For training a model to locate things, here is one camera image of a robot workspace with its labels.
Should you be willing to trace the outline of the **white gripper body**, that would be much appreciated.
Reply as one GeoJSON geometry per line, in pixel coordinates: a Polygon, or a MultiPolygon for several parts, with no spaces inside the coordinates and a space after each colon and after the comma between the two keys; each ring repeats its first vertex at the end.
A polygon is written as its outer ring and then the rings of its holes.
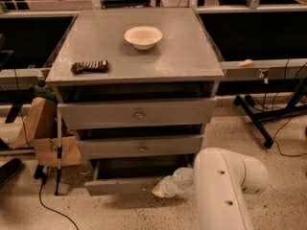
{"type": "Polygon", "coordinates": [[[161,181],[161,194],[164,197],[188,197],[194,192],[194,176],[191,168],[179,168],[161,181]]]}

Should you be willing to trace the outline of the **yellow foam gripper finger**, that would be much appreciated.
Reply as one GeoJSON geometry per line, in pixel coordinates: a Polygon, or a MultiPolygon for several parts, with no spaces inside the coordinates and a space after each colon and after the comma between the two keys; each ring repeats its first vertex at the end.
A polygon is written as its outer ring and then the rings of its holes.
{"type": "Polygon", "coordinates": [[[152,193],[157,197],[165,197],[167,195],[167,190],[164,183],[158,183],[152,189],[152,193]]]}

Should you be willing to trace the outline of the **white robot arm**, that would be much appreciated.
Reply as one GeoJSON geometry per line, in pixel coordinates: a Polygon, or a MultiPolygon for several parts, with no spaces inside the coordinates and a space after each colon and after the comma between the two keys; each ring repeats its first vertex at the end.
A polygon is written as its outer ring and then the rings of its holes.
{"type": "Polygon", "coordinates": [[[153,188],[161,198],[194,196],[200,230],[254,230],[244,195],[261,194],[269,172],[259,160],[220,148],[200,151],[191,168],[179,168],[153,188]]]}

